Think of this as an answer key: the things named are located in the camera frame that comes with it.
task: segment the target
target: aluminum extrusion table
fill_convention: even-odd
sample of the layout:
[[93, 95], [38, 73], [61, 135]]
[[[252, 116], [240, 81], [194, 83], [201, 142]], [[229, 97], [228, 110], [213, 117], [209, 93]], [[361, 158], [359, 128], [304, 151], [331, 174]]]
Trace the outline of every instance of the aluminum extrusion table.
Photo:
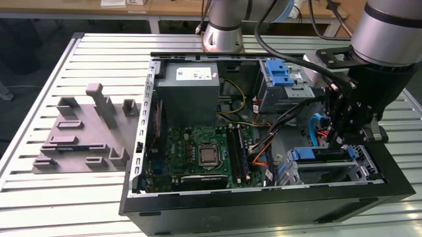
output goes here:
[[[307, 53], [341, 46], [309, 37], [264, 37], [287, 53]], [[244, 36], [245, 52], [263, 52]], [[114, 103], [141, 101], [150, 51], [201, 51], [190, 35], [85, 34], [73, 38], [40, 92], [27, 116], [0, 160], [0, 235], [142, 236], [134, 224], [117, 215], [124, 173], [31, 174], [31, 162], [58, 114], [60, 96], [92, 103], [85, 85], [100, 82]], [[383, 121], [385, 145], [416, 194], [381, 205], [341, 223], [238, 230], [200, 236], [263, 237], [420, 236], [422, 235], [422, 110], [404, 91], [387, 107]]]

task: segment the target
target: wooden desk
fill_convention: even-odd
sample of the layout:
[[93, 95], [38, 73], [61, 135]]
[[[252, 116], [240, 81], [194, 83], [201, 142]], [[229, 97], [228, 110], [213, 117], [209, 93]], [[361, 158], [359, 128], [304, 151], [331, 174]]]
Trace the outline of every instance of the wooden desk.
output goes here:
[[[152, 0], [149, 14], [152, 15], [184, 15], [184, 16], [200, 16], [201, 0]], [[332, 12], [325, 9], [327, 2], [320, 0], [312, 2], [315, 18], [335, 18]], [[308, 5], [303, 2], [300, 7], [301, 17], [309, 17]], [[343, 18], [348, 17], [347, 12], [339, 8], [339, 13]]]
[[[201, 0], [148, 0], [144, 6], [126, 5], [125, 8], [100, 9], [101, 0], [0, 0], [0, 18], [33, 19], [86, 19], [86, 20], [146, 20], [152, 34], [158, 34], [160, 20], [200, 19]], [[316, 23], [328, 24], [324, 35], [333, 36], [339, 22], [325, 9], [325, 1], [313, 3]], [[303, 23], [309, 23], [309, 11], [305, 2], [301, 5]], [[296, 23], [288, 18], [285, 23]]]
[[1, 12], [60, 13], [60, 14], [129, 14], [128, 11], [148, 13], [152, 0], [144, 6], [101, 9], [101, 0], [0, 0]]

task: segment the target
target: yellow wire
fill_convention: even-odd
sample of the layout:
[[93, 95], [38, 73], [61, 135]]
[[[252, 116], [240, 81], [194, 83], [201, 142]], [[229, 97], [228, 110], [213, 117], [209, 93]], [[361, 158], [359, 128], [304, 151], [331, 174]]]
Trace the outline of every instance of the yellow wire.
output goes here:
[[242, 102], [241, 102], [240, 108], [237, 108], [236, 110], [226, 111], [226, 112], [217, 112], [217, 114], [222, 114], [222, 115], [225, 115], [225, 114], [233, 114], [234, 112], [240, 111], [240, 110], [242, 109], [244, 105], [245, 105], [245, 96], [244, 96], [244, 93], [242, 93], [240, 87], [238, 87], [230, 80], [228, 80], [228, 79], [224, 79], [224, 80], [228, 81], [228, 82], [234, 86], [234, 88], [238, 90], [238, 92], [240, 92], [240, 94], [241, 94]]

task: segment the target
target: gray robot arm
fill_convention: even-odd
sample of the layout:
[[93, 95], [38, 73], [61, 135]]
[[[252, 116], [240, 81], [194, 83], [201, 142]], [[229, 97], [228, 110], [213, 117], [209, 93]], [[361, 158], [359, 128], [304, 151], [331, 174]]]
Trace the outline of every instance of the gray robot arm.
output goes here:
[[[272, 0], [212, 0], [209, 22], [202, 37], [206, 52], [238, 52], [242, 48], [240, 23], [257, 21]], [[279, 0], [264, 19], [265, 22], [287, 18], [293, 1]]]

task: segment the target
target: wire bundle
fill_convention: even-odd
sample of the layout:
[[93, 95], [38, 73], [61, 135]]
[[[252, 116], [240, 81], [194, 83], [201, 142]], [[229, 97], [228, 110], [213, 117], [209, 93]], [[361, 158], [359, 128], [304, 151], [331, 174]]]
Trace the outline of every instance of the wire bundle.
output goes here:
[[263, 149], [259, 151], [253, 161], [252, 161], [252, 165], [265, 165], [264, 163], [259, 163], [257, 159], [260, 157], [260, 155], [265, 152], [265, 150], [269, 147], [269, 144], [273, 140], [273, 136], [276, 135], [280, 126], [288, 122], [291, 119], [293, 119], [296, 117], [296, 115], [299, 114], [299, 112], [301, 111], [303, 107], [307, 106], [311, 103], [315, 102], [320, 102], [324, 100], [324, 97], [316, 97], [313, 99], [307, 99], [303, 100], [297, 105], [295, 105], [289, 110], [287, 110], [275, 120], [273, 124], [271, 125], [268, 131], [267, 131], [267, 135], [263, 138], [263, 140], [260, 142], [257, 142], [255, 145], [252, 145], [249, 147], [249, 151], [255, 150], [257, 147], [260, 147], [261, 145], [264, 145]]

